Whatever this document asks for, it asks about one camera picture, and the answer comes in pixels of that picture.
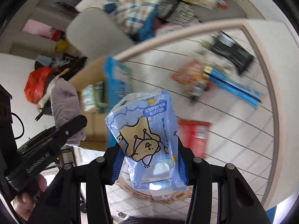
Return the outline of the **left hand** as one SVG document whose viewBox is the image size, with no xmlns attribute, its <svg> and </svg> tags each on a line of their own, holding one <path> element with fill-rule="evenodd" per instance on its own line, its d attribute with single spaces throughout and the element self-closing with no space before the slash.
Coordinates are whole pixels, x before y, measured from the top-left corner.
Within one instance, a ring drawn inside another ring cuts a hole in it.
<svg viewBox="0 0 299 224">
<path fill-rule="evenodd" d="M 38 187 L 40 192 L 43 193 L 47 189 L 47 180 L 43 175 L 38 176 Z M 26 221 L 30 218 L 33 209 L 35 208 L 35 203 L 28 193 L 22 193 L 18 195 L 13 200 L 14 210 Z"/>
</svg>

